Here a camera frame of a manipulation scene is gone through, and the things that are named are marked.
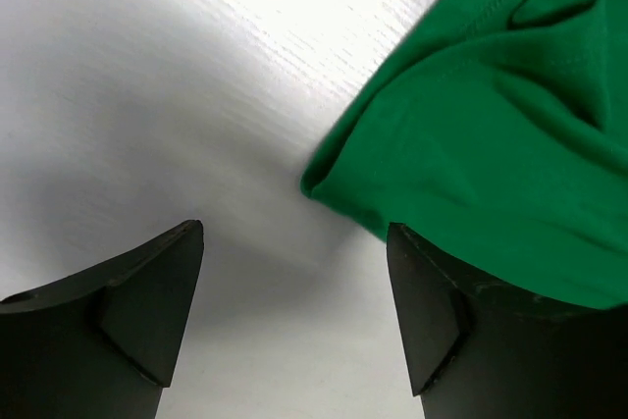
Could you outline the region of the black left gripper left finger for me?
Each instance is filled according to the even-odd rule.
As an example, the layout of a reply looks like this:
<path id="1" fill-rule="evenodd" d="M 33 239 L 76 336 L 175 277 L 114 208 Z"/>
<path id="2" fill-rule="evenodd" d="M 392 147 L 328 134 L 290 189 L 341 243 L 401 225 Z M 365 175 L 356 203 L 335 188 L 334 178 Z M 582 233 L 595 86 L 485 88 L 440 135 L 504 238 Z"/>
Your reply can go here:
<path id="1" fill-rule="evenodd" d="M 4 418 L 153 418 L 174 378 L 204 252 L 187 220 L 1 302 Z"/>

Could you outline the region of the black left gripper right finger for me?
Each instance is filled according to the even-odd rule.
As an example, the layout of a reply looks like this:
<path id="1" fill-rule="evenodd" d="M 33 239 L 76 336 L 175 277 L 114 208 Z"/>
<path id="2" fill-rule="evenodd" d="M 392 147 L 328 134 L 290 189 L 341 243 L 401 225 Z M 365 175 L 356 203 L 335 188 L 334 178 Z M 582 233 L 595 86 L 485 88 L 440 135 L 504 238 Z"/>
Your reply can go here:
<path id="1" fill-rule="evenodd" d="M 388 229 L 412 392 L 428 418 L 623 418 L 627 309 L 591 309 L 477 269 L 402 224 Z"/>

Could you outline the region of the green polo shirt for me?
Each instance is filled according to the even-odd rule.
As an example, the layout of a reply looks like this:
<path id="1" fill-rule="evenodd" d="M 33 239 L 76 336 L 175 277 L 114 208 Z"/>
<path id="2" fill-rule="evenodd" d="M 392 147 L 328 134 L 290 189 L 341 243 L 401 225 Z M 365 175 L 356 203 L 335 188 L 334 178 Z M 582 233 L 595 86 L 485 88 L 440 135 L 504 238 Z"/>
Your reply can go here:
<path id="1" fill-rule="evenodd" d="M 302 192 L 535 294 L 627 300 L 627 0 L 437 0 Z"/>

